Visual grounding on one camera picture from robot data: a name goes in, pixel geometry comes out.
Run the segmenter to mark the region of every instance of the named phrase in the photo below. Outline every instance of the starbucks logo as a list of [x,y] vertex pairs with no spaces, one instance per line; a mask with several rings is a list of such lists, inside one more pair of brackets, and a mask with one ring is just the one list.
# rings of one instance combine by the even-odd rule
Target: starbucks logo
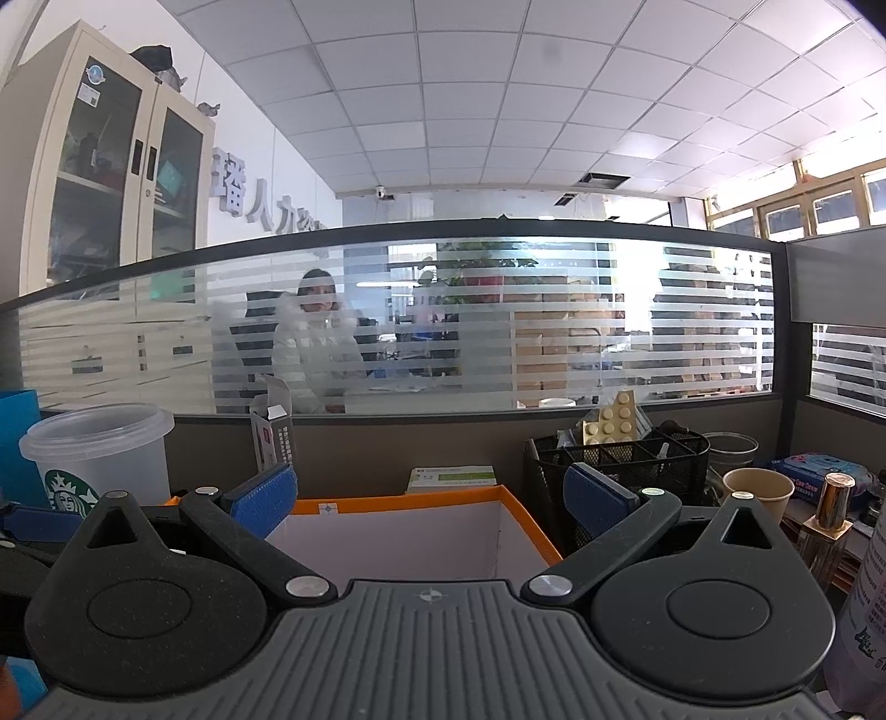
[[50,470],[43,476],[43,486],[55,510],[79,513],[85,518],[98,502],[96,494],[86,482],[64,470]]

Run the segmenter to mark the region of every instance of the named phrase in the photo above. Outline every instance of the paper cup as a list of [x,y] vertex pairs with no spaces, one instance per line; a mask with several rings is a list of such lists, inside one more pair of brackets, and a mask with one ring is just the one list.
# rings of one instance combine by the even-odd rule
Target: paper cup
[[729,493],[753,493],[772,515],[776,525],[781,522],[781,516],[788,506],[790,496],[794,494],[794,482],[787,475],[760,467],[739,467],[730,470],[723,476],[723,484]]

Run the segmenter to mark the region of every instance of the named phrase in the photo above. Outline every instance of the sticker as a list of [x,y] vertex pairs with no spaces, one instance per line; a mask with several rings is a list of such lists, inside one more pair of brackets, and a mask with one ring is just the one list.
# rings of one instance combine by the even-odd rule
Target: sticker
[[85,518],[98,502],[89,484],[64,470],[50,470],[43,476],[43,486],[53,510],[79,513]]
[[99,65],[90,65],[86,68],[86,78],[93,85],[101,85],[106,80],[105,71]]
[[98,90],[96,90],[95,88],[91,88],[85,82],[80,83],[80,89],[77,90],[78,100],[82,100],[87,105],[98,107],[98,99],[101,97],[102,94]]

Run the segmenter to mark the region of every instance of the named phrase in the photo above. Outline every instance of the plastic cup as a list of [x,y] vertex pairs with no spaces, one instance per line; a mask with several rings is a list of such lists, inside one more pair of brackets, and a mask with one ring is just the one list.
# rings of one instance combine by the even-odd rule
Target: plastic cup
[[34,460],[56,510],[83,517],[109,490],[126,490],[140,505],[169,499],[163,437],[172,413],[125,403],[66,412],[32,425],[19,440]]
[[773,517],[775,524],[781,522],[790,496],[794,494],[794,482],[774,470],[761,467],[740,467],[723,476],[727,492],[749,492],[763,503],[763,508]]

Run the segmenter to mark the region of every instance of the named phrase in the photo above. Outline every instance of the black partition frame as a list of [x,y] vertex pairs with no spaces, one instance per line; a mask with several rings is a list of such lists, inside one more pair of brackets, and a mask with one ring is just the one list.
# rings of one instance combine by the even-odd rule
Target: black partition frame
[[[210,262],[240,260],[264,254],[283,253],[291,250],[309,250],[323,247],[347,247],[362,243],[382,241],[422,241],[474,238],[583,238],[583,239],[638,239],[653,242],[673,242],[702,247],[726,247],[736,250],[749,250],[769,253],[773,268],[774,298],[774,360],[773,388],[765,395],[730,396],[724,398],[704,398],[667,403],[666,407],[691,408],[699,404],[705,406],[712,403],[752,403],[760,400],[781,399],[782,416],[778,447],[789,447],[793,418],[796,414],[796,402],[802,395],[797,395],[795,386],[795,368],[797,359],[805,353],[812,361],[812,343],[802,347],[802,333],[798,333],[790,320],[790,280],[788,273],[788,254],[785,243],[772,242],[761,238],[736,235],[726,232],[693,230],[663,225],[639,225],[632,223],[614,223],[588,220],[529,220],[501,218],[481,218],[477,220],[439,220],[412,223],[387,223],[376,225],[357,225],[345,228],[331,228],[321,231],[298,232],[289,235],[276,235],[265,238],[242,240],[213,247],[203,247],[184,253],[153,258],[119,268],[102,270],[84,278],[69,280],[52,287],[22,295],[19,298],[0,303],[0,330],[4,327],[9,333],[0,337],[9,338],[14,333],[15,311],[37,302],[58,298],[68,293],[89,290],[90,288],[109,283],[120,282],[169,270],[189,269],[195,265]],[[10,378],[19,378],[8,362],[0,368],[0,386],[8,384]],[[806,394],[809,380],[807,376]],[[534,417],[575,417],[580,418],[586,410],[575,408],[569,410],[520,410],[497,411],[493,413],[471,414],[471,421],[502,421],[506,419],[531,419]],[[247,416],[192,416],[197,422],[232,422],[248,423]],[[397,422],[458,422],[466,415],[429,415],[429,416],[347,416],[347,415],[310,415],[296,416],[293,421],[299,425],[360,425],[360,424],[394,424]]]

